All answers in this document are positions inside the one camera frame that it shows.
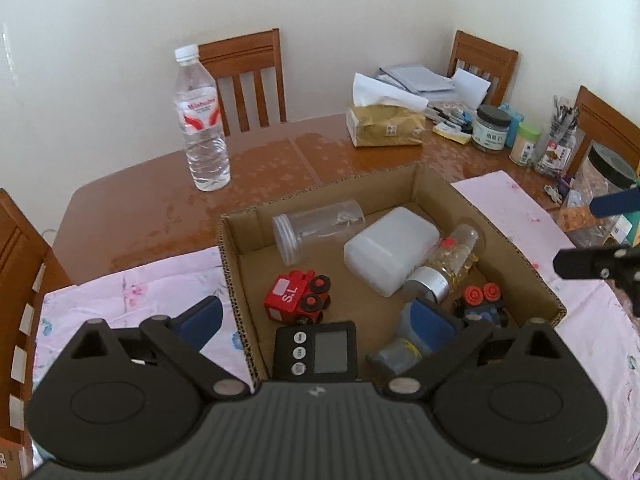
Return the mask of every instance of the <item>white bottle cap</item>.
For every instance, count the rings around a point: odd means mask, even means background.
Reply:
[[[199,52],[197,45],[187,45],[182,46],[180,48],[176,48],[174,50],[175,60],[180,63],[183,61],[191,61],[193,59],[198,59]]]

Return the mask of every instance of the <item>white wall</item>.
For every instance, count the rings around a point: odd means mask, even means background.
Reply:
[[[583,84],[640,124],[640,0],[455,0],[454,15],[456,28],[519,51],[511,102],[532,122]]]
[[[444,69],[451,0],[0,0],[0,186],[40,230],[83,184],[182,145],[173,49],[279,27],[290,120],[344,110],[353,73]]]

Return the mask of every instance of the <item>wooden chair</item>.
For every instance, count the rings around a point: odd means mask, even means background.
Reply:
[[[31,441],[24,427],[24,405],[33,389],[45,266],[55,268],[60,279],[62,267],[51,247],[0,189],[0,447],[23,450],[27,458]],[[66,275],[58,283],[68,284]]]
[[[575,106],[580,108],[578,127],[584,131],[568,174],[575,174],[592,140],[604,144],[624,158],[633,168],[640,161],[640,128],[615,108],[606,104],[585,86],[580,87]]]
[[[254,73],[255,98],[258,108],[258,120],[260,127],[269,126],[267,103],[264,98],[262,86],[262,70],[274,67],[276,71],[276,86],[278,89],[278,107],[280,109],[280,122],[287,122],[287,110],[284,101],[284,81],[282,78],[282,58],[280,57],[280,29],[274,28],[257,34],[239,36],[230,40],[216,41],[200,45],[200,62],[216,79],[230,77],[234,85],[236,109],[240,130],[249,130],[249,119],[246,114],[244,94],[240,75]],[[218,88],[220,112],[225,135],[229,135],[229,124],[226,120],[225,107],[222,104],[220,88]]]
[[[459,30],[453,42],[447,76],[452,77],[456,68],[460,66],[482,79],[491,81],[484,103],[499,106],[509,87],[517,60],[516,50],[504,48]]]

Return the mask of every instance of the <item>water bottle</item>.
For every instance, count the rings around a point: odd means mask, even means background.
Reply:
[[[200,63],[197,45],[176,49],[175,60],[180,66],[175,107],[191,176],[202,191],[220,189],[231,180],[231,172],[216,81]]]

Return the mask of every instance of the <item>ribbed gray surface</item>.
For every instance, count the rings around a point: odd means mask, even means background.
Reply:
[[[47,463],[33,480],[602,480],[587,465],[546,475],[509,473],[449,446],[415,404],[381,398],[369,383],[266,383],[219,404],[181,448],[145,466],[91,474]]]

